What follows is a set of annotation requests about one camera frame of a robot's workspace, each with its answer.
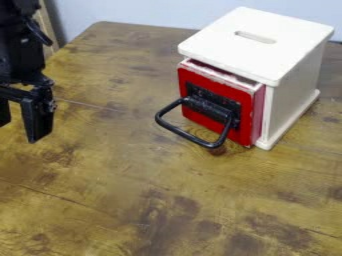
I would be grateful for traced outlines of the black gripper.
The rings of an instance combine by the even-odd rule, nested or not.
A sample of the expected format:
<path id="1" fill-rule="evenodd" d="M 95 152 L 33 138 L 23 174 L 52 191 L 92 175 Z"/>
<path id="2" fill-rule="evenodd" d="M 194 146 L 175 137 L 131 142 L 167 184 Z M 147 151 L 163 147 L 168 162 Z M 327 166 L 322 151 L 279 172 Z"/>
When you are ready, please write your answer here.
<path id="1" fill-rule="evenodd" d="M 36 21 L 0 24 L 0 127 L 11 122 L 9 101 L 20 101 L 27 139 L 36 143 L 53 129 L 53 81 L 43 74 L 43 46 L 52 40 Z"/>

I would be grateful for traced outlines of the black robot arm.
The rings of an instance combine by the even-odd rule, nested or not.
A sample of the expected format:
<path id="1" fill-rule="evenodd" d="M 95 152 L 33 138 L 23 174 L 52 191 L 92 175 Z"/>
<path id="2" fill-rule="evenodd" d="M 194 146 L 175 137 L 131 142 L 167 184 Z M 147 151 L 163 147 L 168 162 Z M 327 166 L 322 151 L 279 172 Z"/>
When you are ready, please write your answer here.
<path id="1" fill-rule="evenodd" d="M 53 129 L 53 81 L 43 74 L 43 46 L 53 44 L 33 18 L 39 0 L 0 0 L 0 127 L 11 122 L 9 102 L 21 108 L 29 143 Z"/>

